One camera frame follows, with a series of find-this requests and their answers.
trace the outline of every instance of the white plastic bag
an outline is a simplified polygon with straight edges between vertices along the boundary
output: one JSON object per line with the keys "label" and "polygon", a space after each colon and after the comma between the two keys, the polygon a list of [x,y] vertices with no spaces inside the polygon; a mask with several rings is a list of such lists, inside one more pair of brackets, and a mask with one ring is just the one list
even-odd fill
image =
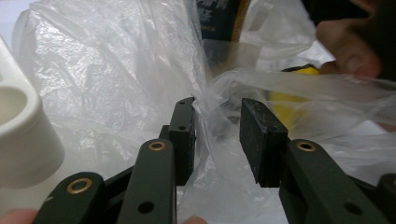
{"label": "white plastic bag", "polygon": [[[262,23],[252,21],[259,30],[251,30],[248,44],[260,46],[261,61],[271,65],[295,62],[294,56],[311,46],[315,32],[301,4],[261,4],[270,14],[268,20],[259,18]],[[290,137],[323,142],[344,170],[363,180],[375,182],[382,164],[395,161],[391,134],[365,137],[364,146],[354,145],[359,142],[349,140],[354,137],[341,137],[367,119],[395,124],[392,83],[254,69],[236,69],[206,82],[193,1],[43,1],[22,15],[18,27],[14,50],[43,96],[67,153],[64,166],[43,185],[0,191],[2,211],[7,203],[38,207],[73,173],[95,171],[107,178],[133,165],[140,145],[169,123],[174,103],[191,94],[197,99],[196,150],[201,160],[184,191],[178,191],[179,220],[197,215],[209,223],[287,223],[277,189],[255,184],[239,144],[242,97],[302,114],[288,126]],[[269,92],[298,100],[270,99]],[[374,146],[384,139],[383,155],[370,161]],[[364,160],[350,148],[367,151]],[[375,172],[361,175],[367,167]],[[391,166],[385,168],[393,172]]]}
{"label": "white plastic bag", "polygon": [[193,1],[46,0],[21,14],[14,54],[66,155],[46,182],[1,189],[0,213],[38,208],[77,172],[109,178],[134,165],[140,146],[169,124],[175,103],[204,91],[196,13]]}
{"label": "white plastic bag", "polygon": [[[213,97],[196,102],[201,117],[198,147],[207,148],[209,153],[188,182],[181,215],[197,214],[210,223],[287,223],[277,190],[261,189],[254,183],[239,144],[244,97],[266,103],[280,117],[279,112],[289,110],[295,116],[288,126],[290,138],[322,144],[349,175],[376,184],[381,175],[396,172],[393,133],[347,136],[367,119],[394,123],[395,116],[381,115],[396,112],[392,107],[396,105],[394,83],[345,75],[236,69],[217,77],[210,90]],[[293,97],[273,99],[270,92]]]}

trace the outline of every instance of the white mug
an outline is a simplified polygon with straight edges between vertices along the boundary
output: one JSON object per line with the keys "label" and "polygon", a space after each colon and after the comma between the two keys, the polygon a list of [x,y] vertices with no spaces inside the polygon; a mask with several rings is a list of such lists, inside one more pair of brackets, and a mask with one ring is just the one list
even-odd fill
{"label": "white mug", "polygon": [[39,94],[0,36],[0,188],[38,184],[63,160],[64,149]]}

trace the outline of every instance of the finger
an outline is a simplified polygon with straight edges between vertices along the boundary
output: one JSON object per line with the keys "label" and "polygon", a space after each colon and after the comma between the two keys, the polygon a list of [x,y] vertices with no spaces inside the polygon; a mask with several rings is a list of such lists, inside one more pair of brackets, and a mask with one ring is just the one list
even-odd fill
{"label": "finger", "polygon": [[350,0],[350,2],[369,13],[374,13],[379,4],[379,0]]}
{"label": "finger", "polygon": [[18,209],[8,212],[0,218],[0,224],[32,224],[37,211],[33,209]]}
{"label": "finger", "polygon": [[324,63],[320,67],[320,71],[319,72],[321,74],[340,74],[341,73],[341,71],[338,68],[337,63],[335,61]]}
{"label": "finger", "polygon": [[362,21],[324,21],[318,25],[317,37],[336,58],[341,73],[377,77],[381,62],[365,41],[352,31],[358,26],[363,26]]}
{"label": "finger", "polygon": [[192,216],[185,220],[183,224],[207,224],[207,222],[201,217]]}

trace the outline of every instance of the fingertip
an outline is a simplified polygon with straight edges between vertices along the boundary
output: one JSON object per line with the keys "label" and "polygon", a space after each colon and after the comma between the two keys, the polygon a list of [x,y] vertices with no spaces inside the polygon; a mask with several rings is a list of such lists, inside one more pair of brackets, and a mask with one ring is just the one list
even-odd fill
{"label": "fingertip", "polygon": [[353,75],[357,77],[369,77],[375,78],[378,77],[381,73],[381,61],[378,57],[372,55],[368,56],[364,63],[358,67],[355,71],[353,71]]}
{"label": "fingertip", "polygon": [[37,216],[37,210],[35,209],[16,209],[11,210],[3,217],[0,218],[0,224],[30,224],[35,220]]}
{"label": "fingertip", "polygon": [[185,220],[183,224],[207,224],[207,222],[201,217],[192,216]]}

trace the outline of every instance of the screw hole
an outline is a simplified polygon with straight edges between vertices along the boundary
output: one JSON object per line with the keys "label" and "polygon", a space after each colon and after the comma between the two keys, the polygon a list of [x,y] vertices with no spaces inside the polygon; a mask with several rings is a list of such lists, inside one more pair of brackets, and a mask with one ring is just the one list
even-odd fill
{"label": "screw hole", "polygon": [[313,152],[316,150],[315,146],[308,142],[299,142],[297,144],[297,148],[301,149],[302,151],[307,151],[307,152]]}
{"label": "screw hole", "polygon": [[358,216],[363,214],[363,211],[361,211],[361,209],[354,203],[346,203],[346,204],[344,204],[344,207],[348,212],[350,212],[352,214],[355,214]]}
{"label": "screw hole", "polygon": [[151,202],[141,203],[138,207],[139,213],[141,214],[150,213],[153,209],[154,209],[154,203]]}
{"label": "screw hole", "polygon": [[161,151],[164,148],[165,148],[165,143],[163,142],[153,142],[150,145],[148,145],[148,149],[153,151]]}
{"label": "screw hole", "polygon": [[89,189],[92,185],[92,180],[89,178],[80,178],[74,180],[69,185],[67,185],[66,191],[70,194],[78,194]]}

